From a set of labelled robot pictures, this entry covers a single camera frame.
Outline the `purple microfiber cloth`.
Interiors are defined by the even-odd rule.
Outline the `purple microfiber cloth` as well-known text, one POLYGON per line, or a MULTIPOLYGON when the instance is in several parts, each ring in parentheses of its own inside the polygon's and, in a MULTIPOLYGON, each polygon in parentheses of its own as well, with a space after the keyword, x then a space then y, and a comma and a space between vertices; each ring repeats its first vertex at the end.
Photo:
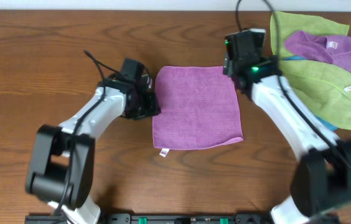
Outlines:
POLYGON ((152 138, 162 157, 243 140, 236 91, 221 66, 162 67, 155 92, 161 113, 152 119, 152 138))

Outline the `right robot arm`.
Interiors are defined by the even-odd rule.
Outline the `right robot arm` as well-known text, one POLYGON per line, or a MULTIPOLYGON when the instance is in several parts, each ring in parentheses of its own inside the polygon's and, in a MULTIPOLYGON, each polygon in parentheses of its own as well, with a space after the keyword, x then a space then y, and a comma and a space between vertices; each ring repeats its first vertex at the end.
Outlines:
POLYGON ((297 97, 277 56, 262 57, 266 32, 225 36, 223 74, 259 106, 283 134, 297 160, 290 195, 269 213, 272 223, 326 222, 351 203, 351 140, 342 141, 297 97))

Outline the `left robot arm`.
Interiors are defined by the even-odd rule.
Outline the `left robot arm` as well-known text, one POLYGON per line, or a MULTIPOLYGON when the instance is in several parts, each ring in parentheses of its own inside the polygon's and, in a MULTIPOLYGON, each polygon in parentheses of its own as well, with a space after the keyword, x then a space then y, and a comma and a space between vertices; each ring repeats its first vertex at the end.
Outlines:
POLYGON ((28 215, 26 223, 102 223, 101 208, 90 197, 95 145, 116 118, 139 120, 159 114, 149 70, 125 59, 121 70, 102 75, 92 98, 58 126, 36 134, 26 192, 53 208, 50 215, 28 215))

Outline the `large green cloth top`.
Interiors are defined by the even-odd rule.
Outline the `large green cloth top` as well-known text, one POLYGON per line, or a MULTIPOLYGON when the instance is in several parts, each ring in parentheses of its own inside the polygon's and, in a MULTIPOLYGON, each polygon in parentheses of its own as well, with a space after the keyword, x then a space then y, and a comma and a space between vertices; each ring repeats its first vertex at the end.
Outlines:
POLYGON ((308 16, 276 11, 270 19, 270 40, 273 54, 277 54, 278 35, 280 38, 279 53, 281 58, 291 57, 293 54, 285 47, 285 41, 293 33, 299 30, 314 35, 347 35, 350 26, 340 24, 321 16, 308 16))

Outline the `purple cloth with label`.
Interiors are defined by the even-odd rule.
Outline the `purple cloth with label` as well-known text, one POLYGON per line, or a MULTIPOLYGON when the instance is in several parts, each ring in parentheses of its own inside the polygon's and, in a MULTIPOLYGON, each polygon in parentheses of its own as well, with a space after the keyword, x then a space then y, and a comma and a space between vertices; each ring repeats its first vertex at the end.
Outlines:
POLYGON ((284 41, 285 48, 307 60, 329 63, 351 72, 351 37, 314 35, 296 31, 284 41))

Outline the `green cloth with label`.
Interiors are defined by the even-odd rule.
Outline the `green cloth with label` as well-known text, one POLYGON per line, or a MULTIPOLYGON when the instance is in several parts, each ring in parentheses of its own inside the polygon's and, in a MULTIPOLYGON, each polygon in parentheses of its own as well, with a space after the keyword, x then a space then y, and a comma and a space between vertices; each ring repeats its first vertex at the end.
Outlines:
POLYGON ((340 129, 351 130, 350 72, 312 60, 282 60, 279 66, 313 114, 340 129))

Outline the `blue cloth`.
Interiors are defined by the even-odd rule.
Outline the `blue cloth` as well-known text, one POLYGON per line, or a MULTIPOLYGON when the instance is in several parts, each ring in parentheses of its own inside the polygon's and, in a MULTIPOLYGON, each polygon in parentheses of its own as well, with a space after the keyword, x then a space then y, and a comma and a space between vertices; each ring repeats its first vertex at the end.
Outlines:
MULTIPOLYGON (((302 56, 290 56, 290 57, 286 57, 284 60, 305 60, 306 58, 302 57, 302 56)), ((338 129, 338 127, 334 126, 333 124, 323 120, 322 118, 316 116, 316 118, 325 126, 327 127, 329 130, 331 131, 335 131, 338 129)))

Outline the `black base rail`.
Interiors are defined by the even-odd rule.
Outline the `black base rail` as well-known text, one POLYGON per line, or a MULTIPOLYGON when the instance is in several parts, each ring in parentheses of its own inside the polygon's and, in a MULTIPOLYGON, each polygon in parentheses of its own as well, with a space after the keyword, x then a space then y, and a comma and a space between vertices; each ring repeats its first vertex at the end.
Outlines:
MULTIPOLYGON (((25 224, 62 224, 81 223, 71 221, 65 215, 27 215, 25 224)), ((98 224, 270 224, 274 223, 270 216, 264 213, 238 213, 226 215, 130 215, 116 213, 104 215, 96 222, 98 224)), ((327 215, 308 223, 340 224, 338 216, 327 215)))

